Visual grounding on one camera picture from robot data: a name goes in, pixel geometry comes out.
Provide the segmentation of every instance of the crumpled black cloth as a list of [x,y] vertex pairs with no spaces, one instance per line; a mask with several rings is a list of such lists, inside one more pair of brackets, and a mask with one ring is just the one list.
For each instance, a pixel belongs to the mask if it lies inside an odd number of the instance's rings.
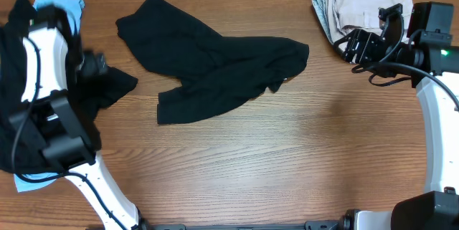
[[[0,169],[11,173],[11,148],[15,131],[9,123],[9,115],[21,103],[27,75],[27,57],[22,38],[27,35],[30,19],[37,12],[29,0],[16,0],[9,13],[8,23],[0,27]],[[116,68],[89,83],[68,85],[69,98],[76,101],[82,111],[94,120],[100,108],[107,108],[133,90],[137,79]],[[53,172],[29,153],[20,143],[16,152],[16,169],[20,173]]]
[[278,37],[222,37],[164,0],[146,0],[119,19],[118,36],[150,72],[178,77],[159,93],[158,124],[192,123],[228,112],[306,68],[306,44]]

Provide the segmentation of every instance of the wood surface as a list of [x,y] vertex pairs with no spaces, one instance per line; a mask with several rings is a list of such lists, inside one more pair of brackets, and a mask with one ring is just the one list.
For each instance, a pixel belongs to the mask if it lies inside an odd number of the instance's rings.
[[[0,0],[0,21],[15,0]],[[224,115],[156,124],[159,92],[179,82],[145,71],[118,38],[116,19],[144,0],[85,0],[82,38],[137,88],[99,112],[103,156],[152,224],[274,224],[387,211],[422,193],[425,133],[410,83],[374,87],[325,38],[311,0],[167,0],[225,36],[309,44],[306,70]],[[459,6],[459,0],[442,1]],[[459,13],[452,34],[459,44]],[[84,229],[98,216],[68,181],[17,193],[0,172],[0,229]]]

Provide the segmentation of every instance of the white cloth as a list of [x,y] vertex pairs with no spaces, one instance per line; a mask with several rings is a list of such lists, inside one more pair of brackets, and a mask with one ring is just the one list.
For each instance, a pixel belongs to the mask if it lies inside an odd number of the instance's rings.
[[354,29],[364,29],[380,35],[379,8],[389,8],[395,4],[403,5],[404,28],[408,29],[413,8],[412,0],[325,0],[325,3],[333,42]]

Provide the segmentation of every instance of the black cloth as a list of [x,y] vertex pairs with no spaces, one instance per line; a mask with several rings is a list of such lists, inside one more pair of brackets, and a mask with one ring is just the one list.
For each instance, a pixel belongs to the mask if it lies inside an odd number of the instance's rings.
[[[26,84],[27,56],[20,36],[27,35],[29,21],[36,16],[29,0],[16,0],[8,23],[0,27],[0,169],[7,172],[11,172],[11,148],[15,135],[8,118],[19,107]],[[136,85],[135,77],[110,67],[104,77],[89,83],[69,83],[67,88],[69,98],[94,120],[100,108],[111,106]],[[18,145],[16,166],[20,173],[52,171],[39,162],[37,154],[29,153],[23,143]]]
[[306,67],[306,44],[277,37],[222,37],[164,0],[119,19],[118,36],[150,72],[178,77],[159,94],[158,123],[192,123],[228,112]]

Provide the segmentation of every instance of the white arm casing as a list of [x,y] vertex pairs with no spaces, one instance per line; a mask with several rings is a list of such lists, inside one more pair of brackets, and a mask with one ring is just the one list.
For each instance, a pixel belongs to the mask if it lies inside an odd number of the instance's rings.
[[[97,152],[95,157],[95,164],[90,166],[86,163],[72,168],[70,172],[79,173],[87,177],[91,184],[94,185],[104,204],[126,229],[131,230],[133,226],[138,225],[139,218],[136,206],[124,196],[115,180],[113,180],[110,172],[105,167],[100,151]],[[106,230],[121,229],[113,219],[108,217],[93,191],[81,178],[77,176],[66,176],[65,178],[80,189],[95,212],[99,215]]]
[[[67,42],[56,28],[37,29],[29,33],[29,38],[39,47],[40,85],[37,99],[48,97],[53,90],[66,90],[67,78],[65,76],[65,56],[68,52]],[[27,53],[27,81],[21,101],[29,102],[34,97],[35,82],[37,81],[37,53],[28,39],[23,39]]]
[[[437,76],[457,96],[459,74]],[[417,98],[424,115],[427,143],[427,175],[424,192],[453,187],[459,192],[459,112],[446,92],[435,82],[424,78],[416,86]]]

